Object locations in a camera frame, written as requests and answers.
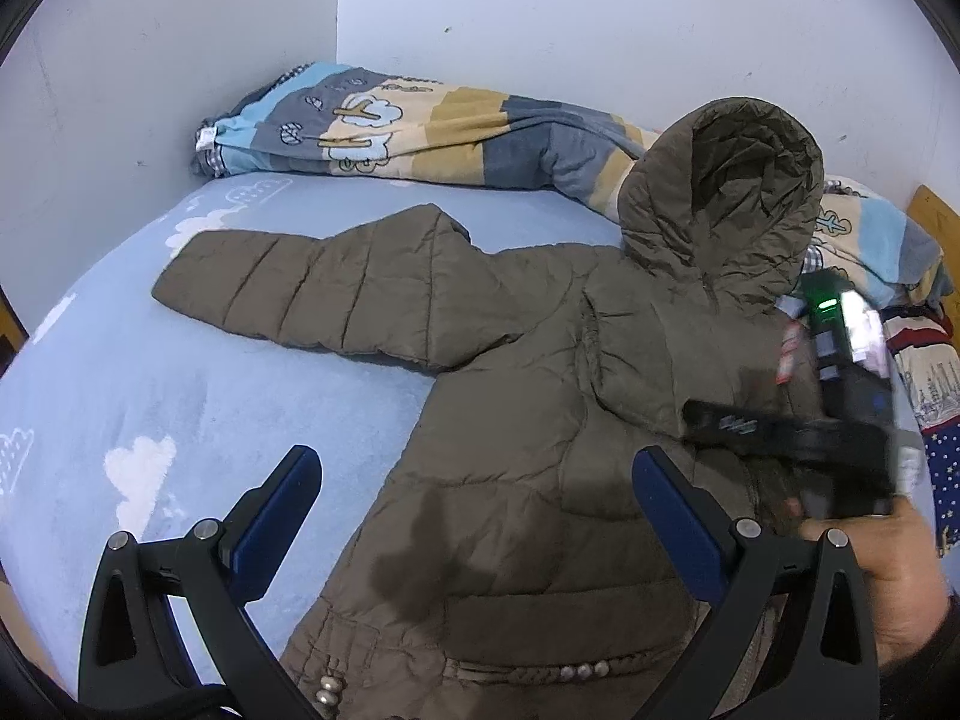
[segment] metal bead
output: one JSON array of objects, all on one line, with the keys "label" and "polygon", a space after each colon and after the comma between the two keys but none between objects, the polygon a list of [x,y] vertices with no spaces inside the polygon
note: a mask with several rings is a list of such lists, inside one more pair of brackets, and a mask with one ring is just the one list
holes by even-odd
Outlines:
[{"label": "metal bead", "polygon": [[835,547],[845,547],[850,543],[850,539],[847,538],[847,534],[841,531],[839,528],[830,528],[827,531],[827,541],[833,544]]},{"label": "metal bead", "polygon": [[201,541],[205,541],[208,538],[216,536],[219,529],[220,525],[217,523],[217,520],[202,519],[193,526],[193,535],[200,538]]},{"label": "metal bead", "polygon": [[320,677],[320,687],[331,693],[340,693],[344,689],[344,684],[336,677],[331,677],[329,674],[326,674]]},{"label": "metal bead", "polygon": [[329,690],[318,690],[317,701],[325,707],[336,707],[340,702],[340,696],[336,693],[331,693]]},{"label": "metal bead", "polygon": [[755,519],[738,519],[736,522],[736,531],[743,538],[756,538],[760,535],[760,522]]},{"label": "metal bead", "polygon": [[128,541],[130,541],[130,534],[127,533],[127,531],[117,531],[113,534],[113,536],[107,539],[107,546],[116,551],[127,546]]}]

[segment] metal screw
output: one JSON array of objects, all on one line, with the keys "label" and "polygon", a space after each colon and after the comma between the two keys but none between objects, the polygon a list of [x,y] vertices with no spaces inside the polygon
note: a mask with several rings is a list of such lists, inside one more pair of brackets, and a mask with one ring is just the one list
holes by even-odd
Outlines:
[{"label": "metal screw", "polygon": [[847,534],[841,531],[839,528],[830,528],[827,531],[827,541],[833,544],[835,547],[845,547],[850,543],[850,539],[847,538]]},{"label": "metal screw", "polygon": [[130,534],[127,531],[117,531],[107,539],[107,546],[112,550],[123,549],[130,541]]},{"label": "metal screw", "polygon": [[201,541],[204,541],[207,538],[213,538],[217,535],[220,525],[215,519],[202,519],[196,525],[193,526],[193,535],[196,536]]},{"label": "metal screw", "polygon": [[736,531],[743,538],[756,538],[760,535],[760,522],[755,519],[738,519],[736,522]]}]

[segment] white wall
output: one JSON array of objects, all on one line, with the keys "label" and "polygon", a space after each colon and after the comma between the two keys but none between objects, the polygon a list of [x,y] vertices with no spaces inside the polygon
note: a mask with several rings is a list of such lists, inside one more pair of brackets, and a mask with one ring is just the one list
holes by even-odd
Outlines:
[{"label": "white wall", "polygon": [[44,0],[0,66],[0,284],[28,330],[194,188],[203,116],[333,59],[337,0]]},{"label": "white wall", "polygon": [[755,95],[813,132],[828,172],[960,208],[960,73],[911,0],[340,0],[338,58],[654,128]]}]

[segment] blue bed sheet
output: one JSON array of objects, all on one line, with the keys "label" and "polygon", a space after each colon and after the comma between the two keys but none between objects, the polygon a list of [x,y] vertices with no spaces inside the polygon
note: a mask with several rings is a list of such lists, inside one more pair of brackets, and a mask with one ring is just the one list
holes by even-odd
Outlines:
[{"label": "blue bed sheet", "polygon": [[[0,562],[69,688],[104,541],[176,538],[223,517],[294,443],[323,490],[267,596],[248,606],[279,653],[395,464],[432,384],[398,365],[230,336],[164,308],[150,289],[200,229],[334,235],[418,203],[495,251],[619,228],[553,191],[373,178],[242,175],[213,181],[93,266],[0,380]],[[175,605],[200,678],[216,671]]]}]

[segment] brown puffer jacket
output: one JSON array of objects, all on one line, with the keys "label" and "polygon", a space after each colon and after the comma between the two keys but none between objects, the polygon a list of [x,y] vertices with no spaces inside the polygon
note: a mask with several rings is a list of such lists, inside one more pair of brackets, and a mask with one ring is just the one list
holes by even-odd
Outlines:
[{"label": "brown puffer jacket", "polygon": [[432,205],[324,241],[224,230],[186,245],[154,288],[176,311],[438,373],[283,655],[311,701],[335,675],[344,720],[632,717],[698,616],[635,503],[632,458],[658,443],[731,515],[776,519],[781,467],[694,453],[680,408],[817,413],[808,358],[776,392],[774,304],[822,184],[795,119],[734,98],[681,119],[634,167],[624,252],[488,255]]}]

